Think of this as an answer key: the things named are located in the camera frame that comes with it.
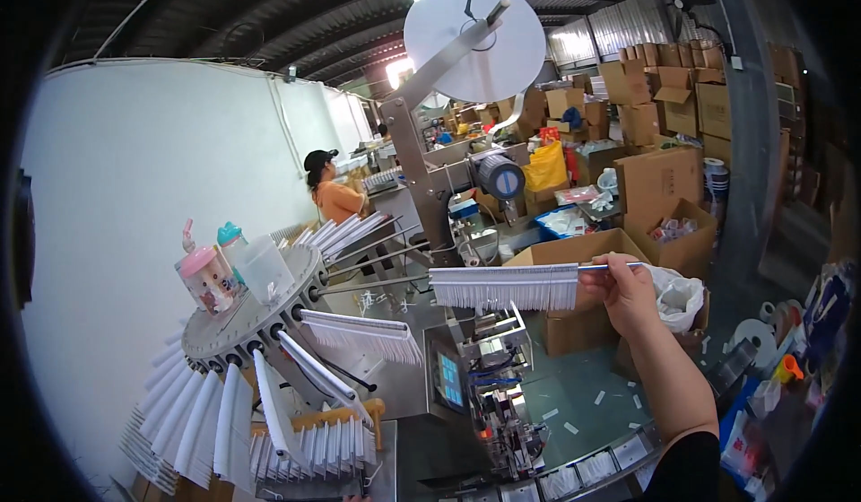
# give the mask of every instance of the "woman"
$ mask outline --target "woman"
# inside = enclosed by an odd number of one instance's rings
[[[305,157],[305,171],[311,199],[324,221],[333,219],[339,225],[353,214],[362,214],[368,206],[368,196],[332,181],[336,176],[332,159],[337,155],[338,151],[311,151]]]
[[[664,453],[640,500],[718,499],[720,451],[715,400],[698,367],[661,322],[652,274],[636,258],[610,252],[592,260],[608,271],[583,272],[580,284],[604,301],[609,322],[631,348]]]

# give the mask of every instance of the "packaging bag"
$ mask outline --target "packaging bag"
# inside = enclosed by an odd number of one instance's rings
[[[658,301],[658,314],[670,332],[687,332],[696,313],[703,307],[703,281],[686,278],[672,269],[646,265],[652,272],[652,284]]]
[[[568,173],[562,155],[562,142],[556,141],[535,149],[529,165],[524,165],[522,169],[526,177],[526,188],[533,192],[567,183]]]

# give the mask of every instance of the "pink lid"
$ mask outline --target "pink lid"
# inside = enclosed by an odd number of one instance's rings
[[[179,261],[179,274],[188,279],[207,266],[213,259],[215,259],[215,250],[209,246],[195,249]]]

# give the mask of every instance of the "paper roll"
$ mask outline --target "paper roll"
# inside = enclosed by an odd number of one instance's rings
[[[764,323],[767,323],[769,319],[771,319],[771,314],[774,313],[774,304],[770,302],[763,302],[762,307],[759,308],[759,320]]]
[[[758,319],[745,319],[735,327],[735,333],[729,346],[735,347],[742,339],[747,338],[757,348],[753,365],[766,367],[778,354],[778,345],[774,340],[774,328]]]

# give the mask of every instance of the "white plastic bag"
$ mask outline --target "white plastic bag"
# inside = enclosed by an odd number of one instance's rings
[[[646,265],[652,272],[652,284],[658,300],[658,314],[670,332],[687,332],[703,307],[703,281],[686,278],[671,269]]]

